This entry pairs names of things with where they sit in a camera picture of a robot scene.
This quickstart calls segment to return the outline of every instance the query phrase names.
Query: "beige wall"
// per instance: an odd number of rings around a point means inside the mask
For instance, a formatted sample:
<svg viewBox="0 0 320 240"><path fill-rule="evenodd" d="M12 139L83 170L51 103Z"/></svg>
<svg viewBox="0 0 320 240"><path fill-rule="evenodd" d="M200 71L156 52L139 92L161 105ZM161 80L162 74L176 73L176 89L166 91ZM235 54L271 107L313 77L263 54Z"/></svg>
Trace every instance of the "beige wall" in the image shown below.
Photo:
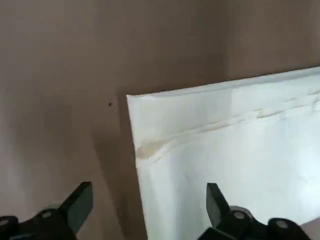
<svg viewBox="0 0 320 240"><path fill-rule="evenodd" d="M92 180L79 238L145 239L125 94L317 66L319 13L317 0L2 0L0 215L29 218Z"/></svg>

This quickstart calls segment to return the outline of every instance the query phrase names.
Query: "white envelope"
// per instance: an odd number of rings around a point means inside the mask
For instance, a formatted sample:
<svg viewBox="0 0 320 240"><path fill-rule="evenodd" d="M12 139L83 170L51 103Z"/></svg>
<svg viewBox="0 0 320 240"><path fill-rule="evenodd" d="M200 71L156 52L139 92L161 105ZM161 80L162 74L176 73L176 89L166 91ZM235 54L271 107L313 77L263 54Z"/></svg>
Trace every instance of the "white envelope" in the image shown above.
<svg viewBox="0 0 320 240"><path fill-rule="evenodd" d="M320 67L127 101L148 239L197 239L207 183L264 224L320 216Z"/></svg>

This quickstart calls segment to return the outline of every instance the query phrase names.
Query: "white padded envelope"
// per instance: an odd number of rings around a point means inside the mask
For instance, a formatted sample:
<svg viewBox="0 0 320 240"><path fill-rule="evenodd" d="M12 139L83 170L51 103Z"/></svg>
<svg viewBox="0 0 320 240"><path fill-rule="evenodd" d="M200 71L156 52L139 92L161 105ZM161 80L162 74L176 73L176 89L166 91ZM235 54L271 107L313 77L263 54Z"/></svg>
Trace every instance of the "white padded envelope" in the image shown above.
<svg viewBox="0 0 320 240"><path fill-rule="evenodd" d="M320 216L320 67L127 101L148 239L197 239L207 183L264 224Z"/></svg>

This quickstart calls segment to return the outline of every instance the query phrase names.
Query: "metal screw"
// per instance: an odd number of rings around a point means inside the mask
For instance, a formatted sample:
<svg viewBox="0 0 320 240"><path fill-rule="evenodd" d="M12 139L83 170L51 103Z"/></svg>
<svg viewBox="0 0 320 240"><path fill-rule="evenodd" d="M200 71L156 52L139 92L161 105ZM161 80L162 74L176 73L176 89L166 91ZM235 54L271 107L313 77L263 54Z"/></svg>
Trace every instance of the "metal screw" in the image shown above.
<svg viewBox="0 0 320 240"><path fill-rule="evenodd" d="M47 219L47 218L49 218L50 216L51 216L51 212L49 212L49 211L47 211L47 212L45 212L45 213L42 214L42 217L43 217L44 219Z"/></svg>
<svg viewBox="0 0 320 240"><path fill-rule="evenodd" d="M234 213L234 216L237 218L237 219L244 219L245 218L245 214L241 211L236 211Z"/></svg>
<svg viewBox="0 0 320 240"><path fill-rule="evenodd" d="M289 226L288 226L288 223L286 223L286 221L284 220L278 220L275 222L279 228L282 228L282 229L287 229Z"/></svg>
<svg viewBox="0 0 320 240"><path fill-rule="evenodd" d="M8 223L9 223L8 219L3 219L3 220L0 221L0 226L7 225Z"/></svg>

